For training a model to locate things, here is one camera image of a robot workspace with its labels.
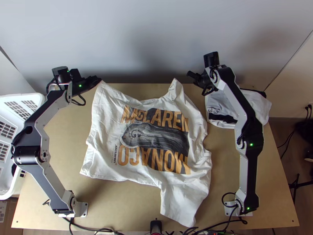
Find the white wall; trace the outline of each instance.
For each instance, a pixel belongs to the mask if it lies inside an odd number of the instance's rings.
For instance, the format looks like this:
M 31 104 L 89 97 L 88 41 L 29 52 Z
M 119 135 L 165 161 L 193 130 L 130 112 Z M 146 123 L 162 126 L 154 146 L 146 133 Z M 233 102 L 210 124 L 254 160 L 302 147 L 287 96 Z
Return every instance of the white wall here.
M 21 73 L 0 51 L 0 96 L 17 93 L 34 93 Z
M 53 67 L 105 73 L 202 72 L 219 51 L 263 90 L 312 29 L 313 1 L 2 0 L 0 45 L 43 92 Z
M 313 35 L 265 92 L 271 117 L 305 118 L 305 106 L 313 105 Z

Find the wooden table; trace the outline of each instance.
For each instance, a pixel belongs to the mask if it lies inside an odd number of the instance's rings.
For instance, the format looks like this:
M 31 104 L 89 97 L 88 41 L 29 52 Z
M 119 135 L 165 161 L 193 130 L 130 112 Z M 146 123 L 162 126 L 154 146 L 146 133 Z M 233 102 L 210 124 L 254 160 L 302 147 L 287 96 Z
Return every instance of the wooden table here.
M 110 84 L 139 100 L 164 95 L 169 84 Z M 184 84 L 184 91 L 205 116 L 201 89 Z M 72 190 L 79 201 L 89 202 L 86 218 L 75 222 L 87 227 L 113 227 L 119 231 L 148 231 L 150 221 L 158 218 L 164 230 L 184 230 L 184 226 L 160 215 L 160 189 L 130 181 L 114 182 L 91 179 L 79 174 L 91 126 L 91 105 L 95 89 L 83 94 L 84 107 L 70 105 L 60 110 L 45 130 L 50 137 L 51 165 L 65 189 Z M 208 124 L 206 149 L 212 152 L 212 178 L 208 197 L 196 214 L 196 226 L 205 228 L 225 221 L 221 197 L 236 192 L 239 187 L 239 154 L 235 149 L 234 131 Z M 255 229 L 298 226 L 276 144 L 269 124 L 264 127 L 264 148 L 259 156 L 257 194 L 260 207 L 252 217 L 245 217 L 247 225 L 231 223 L 230 229 Z M 12 227 L 68 230 L 68 223 L 56 216 L 48 206 L 43 190 L 31 175 L 27 175 L 15 211 Z

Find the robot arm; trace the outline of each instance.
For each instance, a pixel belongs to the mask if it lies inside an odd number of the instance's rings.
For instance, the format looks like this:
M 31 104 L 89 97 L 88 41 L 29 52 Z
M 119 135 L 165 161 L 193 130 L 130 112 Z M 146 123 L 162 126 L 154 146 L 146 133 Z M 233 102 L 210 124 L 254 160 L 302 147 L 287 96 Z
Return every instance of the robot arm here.
M 230 206 L 237 204 L 238 209 L 234 215 L 251 215 L 249 212 L 259 207 L 255 186 L 257 157 L 264 144 L 263 125 L 256 118 L 254 109 L 235 83 L 236 77 L 231 68 L 219 65 L 218 53 L 212 52 L 205 55 L 204 61 L 205 70 L 201 75 L 191 71 L 187 75 L 194 79 L 195 85 L 203 88 L 202 95 L 204 96 L 216 90 L 222 90 L 239 117 L 235 125 L 236 149 L 240 154 L 239 189 L 234 201 L 225 202 L 225 214 L 229 215 L 233 209 Z
M 55 83 L 61 90 L 51 90 L 46 102 L 30 116 L 24 129 L 12 142 L 13 161 L 30 173 L 50 199 L 50 207 L 59 217 L 85 217 L 88 203 L 77 202 L 72 191 L 65 190 L 50 165 L 49 137 L 45 125 L 59 109 L 67 107 L 74 96 L 95 87 L 100 81 L 96 76 L 84 79 L 77 69 L 67 67 L 52 70 Z

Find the white laundry basket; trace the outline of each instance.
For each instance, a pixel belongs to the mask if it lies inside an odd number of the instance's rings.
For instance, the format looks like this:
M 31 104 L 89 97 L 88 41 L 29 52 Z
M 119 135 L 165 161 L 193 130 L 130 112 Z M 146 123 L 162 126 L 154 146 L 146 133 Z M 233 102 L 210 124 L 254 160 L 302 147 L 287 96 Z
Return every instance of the white laundry basket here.
M 11 142 L 44 101 L 40 93 L 0 96 L 0 200 L 20 194 L 25 172 L 16 167 L 12 176 Z

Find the black cable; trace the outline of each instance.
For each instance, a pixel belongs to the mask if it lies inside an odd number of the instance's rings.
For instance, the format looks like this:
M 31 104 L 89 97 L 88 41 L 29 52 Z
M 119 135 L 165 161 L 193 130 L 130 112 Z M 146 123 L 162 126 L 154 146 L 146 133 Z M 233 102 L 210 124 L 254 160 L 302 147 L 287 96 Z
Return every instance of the black cable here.
M 308 107 L 309 107 L 309 109 L 310 109 L 310 117 L 309 117 L 309 119 L 311 119 L 311 115 L 312 115 L 312 105 L 309 104 Z
M 286 146 L 286 149 L 285 149 L 285 151 L 282 153 L 282 155 L 281 155 L 281 159 L 283 158 L 283 156 L 285 155 L 285 153 L 287 152 L 287 149 L 288 149 L 288 147 L 289 147 L 289 142 L 290 142 L 290 140 L 291 140 L 291 137 L 289 138 L 289 140 L 288 140 L 288 143 L 287 143 L 287 146 Z
M 285 141 L 282 145 L 279 145 L 277 148 L 283 147 L 283 146 L 287 143 L 287 141 L 289 140 L 289 138 L 291 138 L 291 137 L 293 136 L 294 133 L 295 133 L 295 131 L 291 132 L 291 133 L 289 134 L 289 136 L 287 137 L 286 141 Z
M 225 207 L 228 207 L 228 208 L 237 207 L 236 204 L 235 204 L 235 205 L 232 205 L 232 206 L 227 206 L 227 205 L 225 204 L 225 202 L 224 202 L 224 197 L 225 197 L 226 195 L 228 195 L 228 194 L 236 195 L 235 193 L 231 193 L 231 192 L 225 193 L 225 194 L 222 196 L 222 204 L 223 204 Z
M 78 95 L 79 98 L 82 99 L 83 103 L 79 103 L 78 101 L 72 99 L 72 103 L 75 104 L 75 105 L 78 105 L 78 106 L 85 106 L 86 105 L 86 100 L 81 96 L 81 95 Z
M 308 115 L 309 115 L 309 107 L 306 106 L 305 109 L 306 109 L 306 118 L 305 118 L 305 121 L 306 121 L 308 119 Z M 289 134 L 289 136 L 287 137 L 286 141 L 282 145 L 279 145 L 277 148 L 283 147 L 287 143 L 287 141 L 293 136 L 294 133 L 295 133 L 295 130 L 293 130 Z
M 221 230 L 221 232 L 226 232 L 229 224 L 230 224 L 230 220 L 232 219 L 232 214 L 235 212 L 235 210 L 238 208 L 238 205 L 232 210 L 232 212 L 230 213 L 229 219 L 228 219 L 228 223 L 226 224 L 225 228 L 223 230 Z
M 191 228 L 188 228 L 188 229 L 186 229 L 186 230 L 183 232 L 182 235 L 188 235 L 188 234 L 192 233 L 194 230 L 196 230 L 197 228 L 199 228 L 199 227 L 191 227 Z
M 15 149 L 15 143 L 20 139 L 20 137 L 26 132 L 26 128 L 24 128 L 23 130 L 21 130 L 21 132 L 19 132 L 12 140 L 11 143 L 11 154 L 12 154 L 12 158 L 13 158 L 13 148 Z
M 61 86 L 60 86 L 59 83 L 58 83 L 58 75 L 55 76 L 55 77 L 47 84 L 47 86 L 46 86 L 46 93 L 47 93 L 47 94 L 49 93 L 49 86 L 50 86 L 51 84 L 56 84 L 56 85 L 59 87 L 59 89 L 62 90 Z
M 64 217 L 63 217 L 63 219 L 65 219 L 67 222 L 70 223 L 70 227 L 71 227 L 72 225 L 74 225 L 75 227 L 81 228 L 81 229 L 86 230 L 86 231 L 92 231 L 92 232 L 108 232 L 108 233 L 113 233 L 113 232 L 114 232 L 114 233 L 117 234 L 117 235 L 124 235 L 123 233 L 114 231 L 114 230 L 109 229 L 109 228 L 94 229 L 94 228 L 87 228 L 87 227 L 84 227 L 84 226 L 75 224 L 75 223 L 74 223 L 74 218 L 71 218 L 71 220 L 68 220 L 67 218 L 64 218 Z
M 70 234 L 73 235 L 72 229 L 71 229 L 71 225 L 73 222 L 74 218 L 71 218 L 70 223 L 68 224 L 68 230 L 70 231 Z
M 306 120 L 307 120 L 308 119 L 308 114 L 309 114 L 309 110 L 308 110 L 309 106 L 306 106 L 305 109 L 306 109 Z
M 305 121 L 308 119 L 309 108 L 311 109 L 311 113 L 310 113 L 309 119 L 311 118 L 311 114 L 312 114 L 312 105 L 311 105 L 311 107 L 310 107 L 310 106 L 307 106 L 307 107 L 306 107 L 306 118 L 305 118 Z M 286 141 L 285 141 L 282 145 L 280 145 L 280 146 L 277 147 L 277 148 L 280 148 L 280 147 L 284 146 L 284 145 L 286 144 L 286 142 L 288 141 L 287 146 L 286 146 L 286 149 L 285 149 L 285 151 L 284 151 L 284 152 L 282 153 L 282 155 L 281 155 L 281 159 L 283 158 L 283 156 L 284 156 L 285 153 L 287 152 L 288 147 L 289 147 L 289 142 L 290 142 L 290 140 L 291 140 L 291 138 L 292 138 L 292 136 L 293 136 L 294 133 L 295 133 L 295 130 L 290 133 L 290 135 L 287 137 Z

